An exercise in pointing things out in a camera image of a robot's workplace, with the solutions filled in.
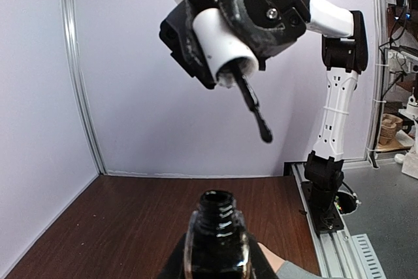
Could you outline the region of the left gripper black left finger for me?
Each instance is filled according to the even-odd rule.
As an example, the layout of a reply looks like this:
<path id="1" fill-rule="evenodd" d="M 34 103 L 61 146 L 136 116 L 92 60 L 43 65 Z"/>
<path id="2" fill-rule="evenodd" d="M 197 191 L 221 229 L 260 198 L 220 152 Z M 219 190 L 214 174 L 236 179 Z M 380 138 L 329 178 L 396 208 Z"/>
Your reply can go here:
<path id="1" fill-rule="evenodd" d="M 157 279 L 186 278 L 189 278 L 189 236 L 184 233 L 157 275 Z"/>

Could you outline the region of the white tissue box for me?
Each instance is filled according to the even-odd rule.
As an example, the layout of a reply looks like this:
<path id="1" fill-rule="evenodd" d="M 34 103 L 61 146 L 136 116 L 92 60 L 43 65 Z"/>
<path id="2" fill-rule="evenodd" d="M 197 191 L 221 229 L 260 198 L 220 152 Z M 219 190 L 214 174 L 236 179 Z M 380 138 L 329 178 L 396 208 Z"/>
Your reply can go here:
<path id="1" fill-rule="evenodd" d="M 402 173 L 414 179 L 418 179 L 418 157 L 417 151 L 411 150 L 403 160 Z"/>

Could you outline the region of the grey sleeved forearm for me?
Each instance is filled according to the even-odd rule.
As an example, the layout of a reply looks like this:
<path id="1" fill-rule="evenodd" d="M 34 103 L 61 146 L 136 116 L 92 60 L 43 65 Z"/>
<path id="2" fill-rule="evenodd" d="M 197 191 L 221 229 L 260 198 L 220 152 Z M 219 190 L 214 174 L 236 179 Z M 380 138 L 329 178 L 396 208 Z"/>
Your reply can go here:
<path id="1" fill-rule="evenodd" d="M 276 271 L 279 279 L 322 279 L 322 277 L 312 274 L 290 261 L 285 261 Z"/>

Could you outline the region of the white cap with black brush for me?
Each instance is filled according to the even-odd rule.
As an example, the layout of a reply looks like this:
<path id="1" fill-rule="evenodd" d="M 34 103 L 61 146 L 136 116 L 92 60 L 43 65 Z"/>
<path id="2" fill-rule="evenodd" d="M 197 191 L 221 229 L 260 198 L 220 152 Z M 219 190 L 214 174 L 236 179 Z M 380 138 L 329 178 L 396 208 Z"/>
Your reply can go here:
<path id="1" fill-rule="evenodd" d="M 215 85 L 224 88 L 236 86 L 240 90 L 248 110 L 255 116 L 261 139 L 271 143 L 272 132 L 248 82 L 248 78 L 259 70 L 255 54 L 233 33 L 217 8 L 200 12 L 193 20 L 192 27 Z"/>

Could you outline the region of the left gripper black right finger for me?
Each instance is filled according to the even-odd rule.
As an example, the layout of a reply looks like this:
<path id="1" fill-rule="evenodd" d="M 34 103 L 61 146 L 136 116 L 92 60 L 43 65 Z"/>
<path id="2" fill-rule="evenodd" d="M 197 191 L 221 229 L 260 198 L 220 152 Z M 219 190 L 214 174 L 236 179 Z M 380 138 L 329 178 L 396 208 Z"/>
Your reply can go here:
<path id="1" fill-rule="evenodd" d="M 248 233 L 249 279 L 276 279 L 276 273 L 259 247 L 256 238 Z"/>

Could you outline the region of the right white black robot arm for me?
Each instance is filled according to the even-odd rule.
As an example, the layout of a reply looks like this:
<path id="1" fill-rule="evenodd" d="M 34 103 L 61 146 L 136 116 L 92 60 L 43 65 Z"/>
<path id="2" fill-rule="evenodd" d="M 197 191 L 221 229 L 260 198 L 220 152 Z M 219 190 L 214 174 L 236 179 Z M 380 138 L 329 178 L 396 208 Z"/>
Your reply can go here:
<path id="1" fill-rule="evenodd" d="M 322 36 L 327 98 L 317 140 L 305 166 L 304 194 L 318 233 L 341 230 L 336 196 L 344 181 L 344 125 L 357 81 L 368 63 L 363 15 L 326 0 L 176 0 L 159 36 L 171 56 L 207 89 L 238 87 L 261 138 L 272 133 L 248 79 L 267 59 L 306 31 Z"/>

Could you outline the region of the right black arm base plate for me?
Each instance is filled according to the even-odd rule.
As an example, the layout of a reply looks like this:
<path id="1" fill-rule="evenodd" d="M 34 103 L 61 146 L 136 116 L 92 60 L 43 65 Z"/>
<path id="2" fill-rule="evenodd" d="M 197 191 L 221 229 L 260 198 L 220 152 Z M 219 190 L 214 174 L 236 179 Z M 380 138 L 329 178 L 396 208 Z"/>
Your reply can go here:
<path id="1" fill-rule="evenodd" d="M 330 209 L 323 210 L 318 205 L 319 196 L 313 184 L 309 181 L 304 181 L 301 183 L 301 188 L 316 235 L 335 233 L 344 229 L 345 225 L 334 203 L 332 203 Z"/>

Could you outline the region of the person's bare hand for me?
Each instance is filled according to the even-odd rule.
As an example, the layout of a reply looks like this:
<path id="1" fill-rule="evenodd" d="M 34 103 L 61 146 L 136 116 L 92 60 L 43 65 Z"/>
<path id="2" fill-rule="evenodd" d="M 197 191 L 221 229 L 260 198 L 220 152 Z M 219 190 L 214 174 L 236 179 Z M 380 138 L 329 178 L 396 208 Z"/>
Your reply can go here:
<path id="1" fill-rule="evenodd" d="M 268 264 L 272 268 L 274 272 L 278 272 L 279 269 L 285 263 L 285 260 L 280 256 L 276 255 L 273 251 L 269 250 L 264 244 L 258 242 L 258 246 L 260 247 L 262 253 L 266 257 Z"/>

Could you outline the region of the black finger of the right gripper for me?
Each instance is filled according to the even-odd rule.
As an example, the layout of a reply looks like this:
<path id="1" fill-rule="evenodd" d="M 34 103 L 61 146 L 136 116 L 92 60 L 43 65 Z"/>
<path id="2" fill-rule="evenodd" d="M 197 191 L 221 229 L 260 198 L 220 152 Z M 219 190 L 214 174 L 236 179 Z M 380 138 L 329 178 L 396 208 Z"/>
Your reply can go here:
<path id="1" fill-rule="evenodd" d="M 218 0 L 182 0 L 160 24 L 159 38 L 169 48 L 170 56 L 191 77 L 206 89 L 216 83 L 209 70 L 199 40 L 193 30 L 193 21 L 202 11 L 219 8 Z"/>

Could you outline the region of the white capped nail polish bottle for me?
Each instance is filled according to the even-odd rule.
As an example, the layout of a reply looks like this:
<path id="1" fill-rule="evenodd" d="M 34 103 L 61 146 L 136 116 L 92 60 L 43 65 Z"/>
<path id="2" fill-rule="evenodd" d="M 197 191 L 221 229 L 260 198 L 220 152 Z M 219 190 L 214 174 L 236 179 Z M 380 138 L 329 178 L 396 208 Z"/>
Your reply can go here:
<path id="1" fill-rule="evenodd" d="M 185 278 L 250 278 L 249 236 L 232 193 L 205 191 L 185 236 Z"/>

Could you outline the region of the right round controller board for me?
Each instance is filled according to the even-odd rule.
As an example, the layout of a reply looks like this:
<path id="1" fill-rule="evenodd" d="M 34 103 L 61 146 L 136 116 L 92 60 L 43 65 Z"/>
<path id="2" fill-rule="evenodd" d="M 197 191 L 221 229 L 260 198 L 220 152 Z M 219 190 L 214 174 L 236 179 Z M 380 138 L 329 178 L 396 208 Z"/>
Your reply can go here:
<path id="1" fill-rule="evenodd" d="M 361 205 L 357 194 L 348 191 L 338 191 L 334 203 L 341 215 L 351 214 Z"/>

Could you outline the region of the aluminium corner post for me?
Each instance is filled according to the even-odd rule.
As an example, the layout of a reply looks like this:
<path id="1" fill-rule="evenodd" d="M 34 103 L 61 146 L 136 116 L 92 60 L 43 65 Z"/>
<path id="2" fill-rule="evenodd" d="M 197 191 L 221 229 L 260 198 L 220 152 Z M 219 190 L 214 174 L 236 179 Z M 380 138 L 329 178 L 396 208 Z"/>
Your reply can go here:
<path id="1" fill-rule="evenodd" d="M 378 159 L 378 139 L 381 129 L 381 119 L 385 101 L 383 100 L 383 89 L 385 85 L 385 43 L 388 39 L 387 31 L 387 1 L 373 0 L 374 5 L 374 44 L 372 50 L 375 56 L 372 58 L 372 70 L 374 73 L 374 93 L 372 98 L 372 120 L 366 147 L 367 160 L 374 169 L 379 169 Z"/>
<path id="2" fill-rule="evenodd" d="M 61 0 L 61 14 L 63 20 L 67 63 L 78 114 L 82 128 L 84 130 L 88 148 L 91 153 L 93 164 L 95 165 L 99 175 L 105 175 L 107 173 L 107 169 L 94 127 L 93 118 L 89 107 L 84 73 L 81 66 L 76 24 L 75 0 Z"/>

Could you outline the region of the aluminium front frame rail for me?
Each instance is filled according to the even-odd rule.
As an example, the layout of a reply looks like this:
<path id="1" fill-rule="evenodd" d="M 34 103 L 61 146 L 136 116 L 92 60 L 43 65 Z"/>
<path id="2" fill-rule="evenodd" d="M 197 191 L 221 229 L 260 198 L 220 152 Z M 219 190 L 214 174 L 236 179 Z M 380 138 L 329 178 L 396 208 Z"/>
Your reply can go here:
<path id="1" fill-rule="evenodd" d="M 325 278 L 417 277 L 417 179 L 383 159 L 343 167 L 345 183 L 359 204 L 344 214 L 343 229 L 312 239 Z"/>

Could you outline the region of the left aluminium corner post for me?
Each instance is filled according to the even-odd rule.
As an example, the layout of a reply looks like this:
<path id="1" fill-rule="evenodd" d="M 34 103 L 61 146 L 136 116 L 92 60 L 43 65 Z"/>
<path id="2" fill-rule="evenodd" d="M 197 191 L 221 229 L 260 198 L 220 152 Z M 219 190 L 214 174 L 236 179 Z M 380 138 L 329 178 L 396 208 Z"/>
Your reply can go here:
<path id="1" fill-rule="evenodd" d="M 84 73 L 81 66 L 76 24 L 75 0 L 61 0 L 61 14 L 63 20 L 67 63 L 78 114 L 82 128 L 84 130 L 88 148 L 91 153 L 93 164 L 95 165 L 99 175 L 105 175 L 107 173 L 107 169 L 94 127 L 93 118 L 89 107 Z"/>

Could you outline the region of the right aluminium corner post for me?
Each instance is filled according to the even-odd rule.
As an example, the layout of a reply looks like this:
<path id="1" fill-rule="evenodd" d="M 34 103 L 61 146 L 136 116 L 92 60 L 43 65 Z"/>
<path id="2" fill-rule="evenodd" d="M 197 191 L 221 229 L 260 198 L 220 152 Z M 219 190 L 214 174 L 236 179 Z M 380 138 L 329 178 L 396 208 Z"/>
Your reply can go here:
<path id="1" fill-rule="evenodd" d="M 367 160 L 374 169 L 379 169 L 378 159 L 378 139 L 381 129 L 381 119 L 385 101 L 383 100 L 383 89 L 385 85 L 385 43 L 388 39 L 387 31 L 387 1 L 373 0 L 374 5 L 374 44 L 372 50 L 375 56 L 372 58 L 372 70 L 374 73 L 374 93 L 372 98 L 372 120 L 366 147 Z"/>

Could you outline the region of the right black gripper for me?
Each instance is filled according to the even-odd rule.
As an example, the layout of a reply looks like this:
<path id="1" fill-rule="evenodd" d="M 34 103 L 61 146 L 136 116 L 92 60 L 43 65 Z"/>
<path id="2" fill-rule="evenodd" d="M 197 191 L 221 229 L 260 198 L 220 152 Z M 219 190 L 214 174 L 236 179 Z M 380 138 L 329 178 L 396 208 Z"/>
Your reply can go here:
<path id="1" fill-rule="evenodd" d="M 310 21 L 309 0 L 217 0 L 229 27 L 266 68 L 267 59 L 296 43 Z"/>

